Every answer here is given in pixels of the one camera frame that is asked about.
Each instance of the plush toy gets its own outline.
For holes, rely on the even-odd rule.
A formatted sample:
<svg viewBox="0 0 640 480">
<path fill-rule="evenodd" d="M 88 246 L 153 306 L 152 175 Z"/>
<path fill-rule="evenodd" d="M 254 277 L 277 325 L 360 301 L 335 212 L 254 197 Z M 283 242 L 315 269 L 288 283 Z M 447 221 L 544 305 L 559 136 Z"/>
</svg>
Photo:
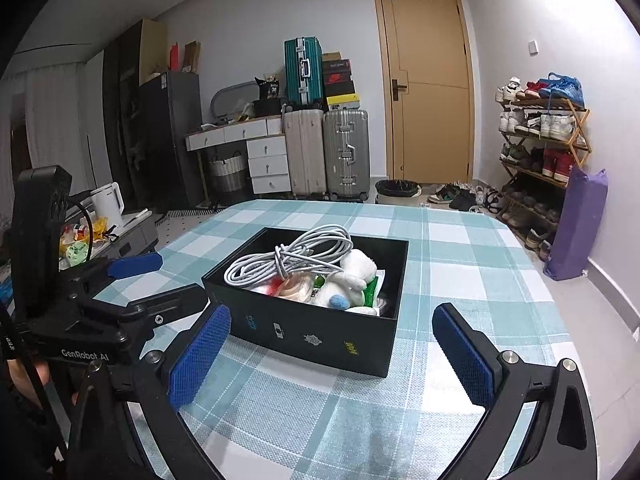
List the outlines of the plush toy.
<svg viewBox="0 0 640 480">
<path fill-rule="evenodd" d="M 364 305 L 364 289 L 376 277 L 374 261 L 359 249 L 353 249 L 340 260 L 342 271 L 326 277 L 312 303 L 347 310 Z"/>
</svg>

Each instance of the coiled cable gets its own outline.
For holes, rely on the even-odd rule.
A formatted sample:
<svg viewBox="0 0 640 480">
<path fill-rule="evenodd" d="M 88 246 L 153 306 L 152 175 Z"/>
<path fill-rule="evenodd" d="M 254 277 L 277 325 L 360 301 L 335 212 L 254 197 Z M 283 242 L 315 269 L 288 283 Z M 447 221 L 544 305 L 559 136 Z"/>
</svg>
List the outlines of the coiled cable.
<svg viewBox="0 0 640 480">
<path fill-rule="evenodd" d="M 334 242 L 331 247 L 314 254 L 315 247 L 331 241 Z M 247 254 L 238 258 L 225 271 L 225 282 L 231 286 L 246 288 L 275 276 L 286 280 L 292 272 L 331 274 L 342 270 L 337 263 L 351 249 L 351 235 L 341 225 L 314 227 L 290 245 L 276 246 L 271 253 Z"/>
</svg>

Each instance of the yellow sticker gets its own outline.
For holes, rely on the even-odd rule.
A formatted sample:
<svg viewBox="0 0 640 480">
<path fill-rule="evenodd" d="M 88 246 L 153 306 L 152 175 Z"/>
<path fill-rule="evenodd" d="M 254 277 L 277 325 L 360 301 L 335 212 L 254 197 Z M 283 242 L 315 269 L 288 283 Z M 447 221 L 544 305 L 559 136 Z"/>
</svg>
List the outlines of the yellow sticker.
<svg viewBox="0 0 640 480">
<path fill-rule="evenodd" d="M 358 349 L 356 348 L 356 345 L 349 341 L 345 341 L 344 345 L 347 347 L 347 350 L 351 355 L 358 355 Z"/>
</svg>

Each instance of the red sneaker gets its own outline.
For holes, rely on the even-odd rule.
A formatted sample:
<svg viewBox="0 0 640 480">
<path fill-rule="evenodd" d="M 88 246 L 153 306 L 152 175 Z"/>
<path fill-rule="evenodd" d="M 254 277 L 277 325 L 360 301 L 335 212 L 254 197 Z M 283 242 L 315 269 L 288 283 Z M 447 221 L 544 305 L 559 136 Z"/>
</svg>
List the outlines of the red sneaker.
<svg viewBox="0 0 640 480">
<path fill-rule="evenodd" d="M 556 172 L 554 173 L 554 179 L 559 182 L 569 182 L 569 174 L 575 164 L 574 156 L 570 152 L 565 152 L 558 156 L 556 160 Z"/>
<path fill-rule="evenodd" d="M 537 83 L 532 83 L 529 81 L 527 83 L 527 89 L 524 91 L 525 99 L 540 99 L 540 94 L 538 90 L 542 90 L 546 88 L 548 83 L 543 83 L 538 81 Z"/>
<path fill-rule="evenodd" d="M 544 162 L 542 164 L 542 174 L 553 177 L 556 172 L 556 160 L 560 156 L 558 150 L 545 148 Z"/>
</svg>

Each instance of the blue plaid tablecloth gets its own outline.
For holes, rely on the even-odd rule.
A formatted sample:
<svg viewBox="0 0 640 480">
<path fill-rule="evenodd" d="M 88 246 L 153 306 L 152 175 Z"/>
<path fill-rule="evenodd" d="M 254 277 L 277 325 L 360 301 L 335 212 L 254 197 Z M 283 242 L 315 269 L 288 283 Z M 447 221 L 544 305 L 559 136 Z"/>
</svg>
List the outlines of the blue plaid tablecloth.
<svg viewBox="0 0 640 480">
<path fill-rule="evenodd" d="M 499 349 L 532 363 L 578 362 L 553 299 L 507 227 L 428 208 L 258 200 L 226 209 L 160 251 L 158 272 L 119 280 L 97 298 L 127 304 L 201 277 L 265 226 L 340 224 L 409 240 L 398 331 L 385 379 L 292 358 L 230 336 L 181 414 L 228 480 L 436 479 L 481 418 L 431 331 L 450 301 Z M 196 316 L 156 329 L 165 349 Z M 171 478 L 140 407 L 130 404 L 156 473 Z M 494 470 L 505 474 L 532 415 L 523 410 Z"/>
</svg>

